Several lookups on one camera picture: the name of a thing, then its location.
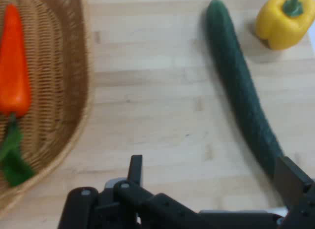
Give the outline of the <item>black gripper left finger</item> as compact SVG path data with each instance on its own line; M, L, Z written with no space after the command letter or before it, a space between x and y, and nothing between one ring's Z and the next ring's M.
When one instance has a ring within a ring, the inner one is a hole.
M202 229L204 220L165 194L141 187L142 156L130 159L126 179L98 192L72 190L66 199L60 229Z

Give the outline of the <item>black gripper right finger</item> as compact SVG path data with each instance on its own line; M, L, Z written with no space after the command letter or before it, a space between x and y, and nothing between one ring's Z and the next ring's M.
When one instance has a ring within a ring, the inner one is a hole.
M277 159L274 186L288 207L279 225L281 229L315 227L315 181L290 158Z

